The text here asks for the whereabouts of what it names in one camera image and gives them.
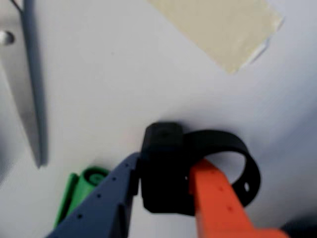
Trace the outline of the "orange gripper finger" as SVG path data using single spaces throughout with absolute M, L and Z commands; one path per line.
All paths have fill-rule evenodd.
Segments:
M 199 238 L 287 238 L 278 229 L 255 228 L 228 179 L 203 159 L 190 170 Z

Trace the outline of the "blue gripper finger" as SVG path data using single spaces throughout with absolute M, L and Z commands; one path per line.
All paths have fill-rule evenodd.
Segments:
M 138 159 L 139 153 L 124 159 L 48 237 L 128 237 L 139 186 Z

